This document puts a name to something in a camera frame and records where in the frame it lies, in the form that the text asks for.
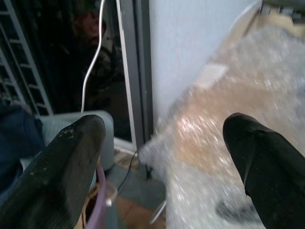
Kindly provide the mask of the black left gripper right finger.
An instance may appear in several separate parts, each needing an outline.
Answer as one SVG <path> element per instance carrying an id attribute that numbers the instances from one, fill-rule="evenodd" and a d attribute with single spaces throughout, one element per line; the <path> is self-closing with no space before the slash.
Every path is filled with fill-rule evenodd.
<path id="1" fill-rule="evenodd" d="M 267 229 L 305 227 L 305 158 L 281 134 L 242 113 L 223 124 L 227 150 Z"/>

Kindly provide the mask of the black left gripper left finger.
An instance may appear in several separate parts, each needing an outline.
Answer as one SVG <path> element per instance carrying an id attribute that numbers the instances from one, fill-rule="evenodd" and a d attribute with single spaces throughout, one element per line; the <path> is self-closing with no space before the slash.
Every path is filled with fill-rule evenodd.
<path id="1" fill-rule="evenodd" d="M 72 229 L 88 195 L 105 123 L 86 115 L 62 129 L 0 204 L 3 229 Z"/>

